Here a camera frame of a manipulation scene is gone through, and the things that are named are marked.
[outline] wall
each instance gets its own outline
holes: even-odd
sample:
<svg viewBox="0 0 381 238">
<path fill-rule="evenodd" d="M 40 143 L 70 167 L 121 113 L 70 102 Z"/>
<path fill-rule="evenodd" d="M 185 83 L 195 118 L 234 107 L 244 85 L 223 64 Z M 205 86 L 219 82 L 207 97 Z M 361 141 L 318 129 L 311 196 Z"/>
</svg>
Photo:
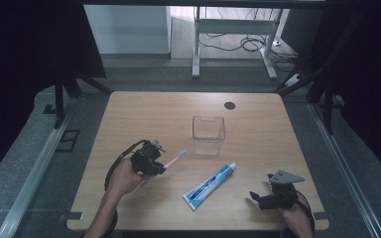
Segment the wall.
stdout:
<svg viewBox="0 0 381 238">
<path fill-rule="evenodd" d="M 170 7 L 85 5 L 84 8 L 101 54 L 170 52 Z"/>
</svg>

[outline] gray floor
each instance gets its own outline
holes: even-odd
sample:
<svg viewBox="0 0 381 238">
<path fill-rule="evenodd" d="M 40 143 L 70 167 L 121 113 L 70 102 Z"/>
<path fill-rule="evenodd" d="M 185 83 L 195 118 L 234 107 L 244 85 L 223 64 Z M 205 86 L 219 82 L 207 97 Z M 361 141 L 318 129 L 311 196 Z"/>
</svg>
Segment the gray floor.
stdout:
<svg viewBox="0 0 381 238">
<path fill-rule="evenodd" d="M 259 59 L 209 60 L 201 62 L 200 79 L 191 77 L 191 61 L 164 58 L 105 56 L 107 79 L 97 79 L 112 90 L 271 92 L 284 78 L 268 78 Z M 55 152 L 15 237 L 78 237 L 82 231 L 65 226 L 83 169 L 108 101 L 97 89 L 78 81 L 82 89 L 67 130 L 78 130 L 73 150 Z M 284 98 L 292 125 L 313 175 L 330 226 L 317 237 L 373 237 L 364 217 L 326 144 L 311 106 L 307 88 Z M 52 88 L 36 97 L 35 110 L 0 166 L 0 227 L 40 151 L 52 132 L 55 115 L 43 114 L 54 104 Z M 333 111 L 333 138 L 349 164 L 362 192 L 381 224 L 381 165 L 346 125 L 338 109 Z M 117 231 L 114 237 L 122 237 Z M 128 233 L 128 237 L 273 237 L 262 232 L 236 233 Z"/>
</svg>

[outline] toothpaste tube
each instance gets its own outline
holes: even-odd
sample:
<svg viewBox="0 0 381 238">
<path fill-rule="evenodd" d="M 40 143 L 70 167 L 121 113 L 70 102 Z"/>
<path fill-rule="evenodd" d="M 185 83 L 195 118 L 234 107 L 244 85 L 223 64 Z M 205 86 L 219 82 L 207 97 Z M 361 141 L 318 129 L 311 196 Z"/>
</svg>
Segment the toothpaste tube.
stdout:
<svg viewBox="0 0 381 238">
<path fill-rule="evenodd" d="M 196 210 L 216 188 L 218 188 L 233 174 L 234 168 L 236 168 L 236 163 L 225 165 L 211 178 L 205 180 L 194 189 L 185 193 L 183 197 L 190 208 L 192 210 Z"/>
</svg>

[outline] wooden tabletop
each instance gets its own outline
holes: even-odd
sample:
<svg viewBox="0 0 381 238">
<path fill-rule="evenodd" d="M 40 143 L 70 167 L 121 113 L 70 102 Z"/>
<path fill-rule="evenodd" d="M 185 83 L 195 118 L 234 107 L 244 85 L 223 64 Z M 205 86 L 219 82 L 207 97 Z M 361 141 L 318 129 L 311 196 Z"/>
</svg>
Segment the wooden tabletop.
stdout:
<svg viewBox="0 0 381 238">
<path fill-rule="evenodd" d="M 224 104 L 233 102 L 233 110 Z M 225 140 L 218 156 L 193 152 L 192 117 L 224 117 Z M 188 153 L 147 186 L 124 196 L 116 229 L 123 230 L 279 230 L 276 210 L 260 210 L 249 191 L 271 194 L 267 174 L 283 170 L 303 177 L 295 183 L 313 212 L 324 212 L 281 97 L 260 93 L 113 92 L 107 104 L 68 220 L 87 229 L 104 192 L 104 179 L 117 157 L 132 144 L 159 140 L 165 164 L 181 150 Z M 224 184 L 192 211 L 182 195 L 225 164 L 237 167 Z M 327 219 L 316 221 L 326 229 Z"/>
</svg>

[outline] metal desk leg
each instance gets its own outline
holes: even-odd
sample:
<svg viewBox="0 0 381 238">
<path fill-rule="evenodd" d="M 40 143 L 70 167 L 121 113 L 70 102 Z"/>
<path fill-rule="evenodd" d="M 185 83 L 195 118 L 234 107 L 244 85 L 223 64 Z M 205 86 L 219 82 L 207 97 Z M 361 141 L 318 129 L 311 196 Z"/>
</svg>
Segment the metal desk leg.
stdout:
<svg viewBox="0 0 381 238">
<path fill-rule="evenodd" d="M 191 65 L 192 77 L 199 77 L 199 17 L 200 7 L 196 7 L 196 18 L 194 19 L 194 46 L 193 46 L 193 61 Z"/>
<path fill-rule="evenodd" d="M 265 49 L 261 49 L 261 56 L 264 60 L 264 64 L 267 67 L 268 74 L 271 79 L 277 79 L 277 73 L 274 70 L 274 67 L 271 64 L 271 60 L 269 59 L 269 53 L 271 52 L 272 43 L 274 42 L 275 35 L 277 34 L 278 27 L 280 26 L 281 15 L 283 14 L 283 9 L 280 9 L 278 16 L 274 20 L 274 25 L 271 30 L 271 34 L 269 35 L 267 46 Z"/>
</svg>

